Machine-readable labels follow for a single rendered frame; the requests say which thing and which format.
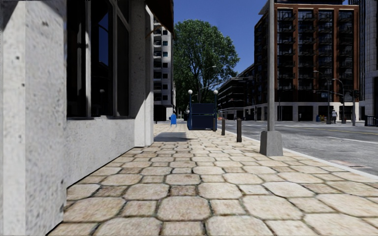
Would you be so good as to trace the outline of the grey street lamp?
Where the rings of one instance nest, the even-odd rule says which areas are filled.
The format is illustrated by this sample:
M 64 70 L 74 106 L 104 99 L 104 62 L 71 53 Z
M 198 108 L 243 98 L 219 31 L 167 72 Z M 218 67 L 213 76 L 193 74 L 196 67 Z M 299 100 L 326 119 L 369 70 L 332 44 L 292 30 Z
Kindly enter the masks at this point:
M 201 103 L 201 90 L 203 89 L 201 80 L 204 78 L 204 75 L 205 75 L 205 73 L 206 73 L 207 70 L 213 69 L 213 68 L 216 68 L 216 67 L 217 67 L 216 65 L 213 65 L 211 67 L 208 67 L 208 68 L 204 69 L 204 71 L 202 72 L 201 79 L 199 79 L 199 81 L 198 81 L 199 82 L 198 83 L 198 93 L 197 93 L 197 95 L 198 95 L 198 103 Z

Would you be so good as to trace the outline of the pale concrete building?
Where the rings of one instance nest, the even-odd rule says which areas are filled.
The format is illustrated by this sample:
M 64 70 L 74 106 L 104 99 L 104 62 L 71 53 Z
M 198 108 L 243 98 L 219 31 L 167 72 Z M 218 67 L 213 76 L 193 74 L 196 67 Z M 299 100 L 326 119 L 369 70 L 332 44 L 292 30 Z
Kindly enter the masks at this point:
M 44 235 L 67 188 L 153 142 L 153 20 L 174 0 L 0 0 L 0 235 Z

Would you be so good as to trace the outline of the traffic light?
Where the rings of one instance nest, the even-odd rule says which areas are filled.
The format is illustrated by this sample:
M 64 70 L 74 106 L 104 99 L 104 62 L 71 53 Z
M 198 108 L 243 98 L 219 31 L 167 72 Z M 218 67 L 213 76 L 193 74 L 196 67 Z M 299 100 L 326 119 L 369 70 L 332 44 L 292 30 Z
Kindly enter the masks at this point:
M 352 126 L 356 125 L 356 99 L 359 97 L 359 91 L 357 89 L 353 89 L 347 92 L 344 95 L 344 103 L 351 102 L 352 103 L 352 110 L 351 110 L 351 122 Z

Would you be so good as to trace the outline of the white balcony building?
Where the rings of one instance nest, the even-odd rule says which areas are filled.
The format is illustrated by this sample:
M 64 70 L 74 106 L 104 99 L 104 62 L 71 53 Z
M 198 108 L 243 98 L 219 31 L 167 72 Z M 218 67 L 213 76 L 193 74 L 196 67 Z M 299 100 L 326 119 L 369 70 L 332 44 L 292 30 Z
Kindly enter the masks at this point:
M 157 19 L 153 32 L 154 121 L 166 121 L 175 112 L 176 90 L 173 81 L 173 36 Z

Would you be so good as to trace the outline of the dark building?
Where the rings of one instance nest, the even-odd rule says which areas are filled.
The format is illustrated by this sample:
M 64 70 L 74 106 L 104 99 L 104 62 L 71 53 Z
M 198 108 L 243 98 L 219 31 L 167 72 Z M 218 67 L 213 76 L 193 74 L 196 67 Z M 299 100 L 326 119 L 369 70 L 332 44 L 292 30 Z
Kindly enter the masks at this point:
M 253 120 L 255 112 L 255 67 L 249 66 L 219 89 L 218 114 L 228 120 Z

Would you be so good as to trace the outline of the pale stone building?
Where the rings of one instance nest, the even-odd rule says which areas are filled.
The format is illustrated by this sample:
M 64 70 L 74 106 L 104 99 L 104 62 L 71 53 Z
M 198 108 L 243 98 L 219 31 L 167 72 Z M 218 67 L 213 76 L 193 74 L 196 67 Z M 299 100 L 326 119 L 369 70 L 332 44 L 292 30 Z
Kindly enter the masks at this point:
M 359 0 L 360 106 L 378 118 L 378 0 Z

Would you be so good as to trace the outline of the red brick building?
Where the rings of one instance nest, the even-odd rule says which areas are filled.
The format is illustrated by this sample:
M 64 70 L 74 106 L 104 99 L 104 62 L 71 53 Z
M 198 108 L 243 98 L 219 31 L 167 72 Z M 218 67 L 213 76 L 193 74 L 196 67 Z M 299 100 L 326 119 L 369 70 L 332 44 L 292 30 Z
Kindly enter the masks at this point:
M 274 0 L 279 121 L 351 120 L 359 90 L 359 7 L 343 0 Z

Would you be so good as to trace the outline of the grey pole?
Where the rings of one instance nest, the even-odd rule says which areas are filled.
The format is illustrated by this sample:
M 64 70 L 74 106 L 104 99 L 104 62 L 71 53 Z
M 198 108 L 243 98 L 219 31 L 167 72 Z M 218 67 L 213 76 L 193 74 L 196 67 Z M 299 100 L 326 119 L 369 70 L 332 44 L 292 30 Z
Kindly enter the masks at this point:
M 261 132 L 260 153 L 270 156 L 282 156 L 282 136 L 275 130 L 276 105 L 275 105 L 275 10 L 274 0 L 268 0 L 268 94 L 267 94 L 267 130 Z

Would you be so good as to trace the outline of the tree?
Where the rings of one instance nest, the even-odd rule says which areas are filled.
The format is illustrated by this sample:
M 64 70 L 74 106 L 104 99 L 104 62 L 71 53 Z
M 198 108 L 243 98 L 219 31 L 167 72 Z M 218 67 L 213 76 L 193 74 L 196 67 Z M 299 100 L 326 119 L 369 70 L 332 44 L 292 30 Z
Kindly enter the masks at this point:
M 236 76 L 234 70 L 239 57 L 232 39 L 209 22 L 184 20 L 174 27 L 173 77 L 176 88 L 176 110 L 184 112 L 189 105 L 188 90 L 192 90 L 191 99 L 198 101 L 198 81 L 201 80 L 201 103 L 214 101 L 213 89 L 219 83 Z

